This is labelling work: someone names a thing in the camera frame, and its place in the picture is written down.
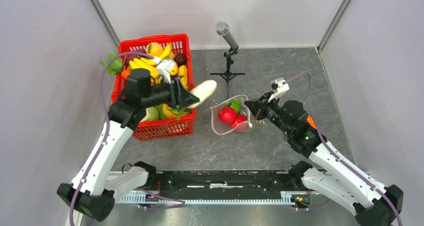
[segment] gray wall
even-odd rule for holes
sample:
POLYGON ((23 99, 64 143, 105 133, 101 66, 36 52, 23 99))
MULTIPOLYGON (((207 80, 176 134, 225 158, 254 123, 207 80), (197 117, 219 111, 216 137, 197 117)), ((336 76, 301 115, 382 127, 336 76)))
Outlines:
POLYGON ((404 193, 422 225, 424 1, 353 0, 323 61, 359 166, 404 193))
POLYGON ((98 62, 116 49, 88 0, 0 0, 0 18, 0 222, 64 225, 56 189, 98 138, 98 62))

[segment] microphone grille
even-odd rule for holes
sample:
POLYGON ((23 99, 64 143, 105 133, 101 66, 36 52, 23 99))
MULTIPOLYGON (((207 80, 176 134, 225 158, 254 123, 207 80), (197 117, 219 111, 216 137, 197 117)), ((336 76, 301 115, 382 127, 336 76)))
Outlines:
POLYGON ((220 21, 215 25, 215 30, 220 36, 223 36, 230 31, 230 28, 225 22, 220 21))

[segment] microphone stand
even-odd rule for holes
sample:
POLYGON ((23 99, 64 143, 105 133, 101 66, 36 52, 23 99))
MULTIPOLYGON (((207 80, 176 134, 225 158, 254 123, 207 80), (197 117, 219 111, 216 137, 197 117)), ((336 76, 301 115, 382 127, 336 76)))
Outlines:
POLYGON ((234 64, 234 61, 231 59, 232 55, 237 54, 237 50, 239 48, 237 47, 236 49, 233 49, 232 47, 230 47, 228 53, 224 52, 224 57, 226 57, 226 71, 224 73, 210 73, 211 75, 220 75, 225 81, 226 81, 226 98, 229 99, 230 98, 230 88, 229 88, 229 81, 234 79, 234 77, 238 76, 238 75, 245 75, 246 73, 232 73, 230 71, 231 65, 234 64))

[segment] white bag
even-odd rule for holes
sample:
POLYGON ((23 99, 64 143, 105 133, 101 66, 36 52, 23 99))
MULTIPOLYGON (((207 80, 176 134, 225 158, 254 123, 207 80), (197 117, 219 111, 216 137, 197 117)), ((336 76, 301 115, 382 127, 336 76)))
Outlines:
POLYGON ((229 132, 236 130, 237 132, 250 132, 251 130, 266 126, 264 120, 255 120, 254 116, 251 114, 248 107, 245 105, 245 101, 249 100, 247 96, 245 95, 237 95, 234 96, 223 103, 213 106, 210 108, 212 111, 212 129, 213 131, 218 135, 225 135, 229 132), (240 104, 240 114, 245 115, 247 117, 247 120, 237 125, 234 129, 230 127, 228 124, 224 124, 221 122, 218 113, 219 111, 227 104, 232 102, 233 100, 236 100, 240 104))

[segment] orange object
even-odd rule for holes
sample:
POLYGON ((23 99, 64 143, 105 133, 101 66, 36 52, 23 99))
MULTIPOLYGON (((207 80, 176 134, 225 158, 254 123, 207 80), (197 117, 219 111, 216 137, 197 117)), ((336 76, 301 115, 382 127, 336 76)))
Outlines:
POLYGON ((311 116, 307 116, 307 122, 314 128, 317 129, 317 127, 315 126, 315 122, 314 119, 311 116))
MULTIPOLYGON (((189 37, 186 34, 155 35, 134 40, 124 40, 119 44, 118 54, 145 48, 151 42, 157 42, 161 44, 163 48, 165 48, 168 43, 171 43, 172 50, 175 53, 182 53, 187 56, 186 66, 188 68, 188 88, 190 90, 193 89, 195 85, 192 77, 192 55, 190 54, 190 47, 188 43, 189 37)), ((120 92, 125 88, 125 86, 126 81, 123 79, 121 74, 116 75, 115 87, 111 95, 112 103, 117 100, 120 92)), ((193 121, 196 117, 196 109, 192 109, 191 111, 191 114, 181 117, 180 120, 173 118, 139 123, 132 136, 139 140, 151 140, 192 134, 194 131, 193 121)))
POLYGON ((126 80, 128 78, 128 76, 130 75, 130 71, 129 70, 123 70, 120 75, 122 76, 122 79, 126 80))

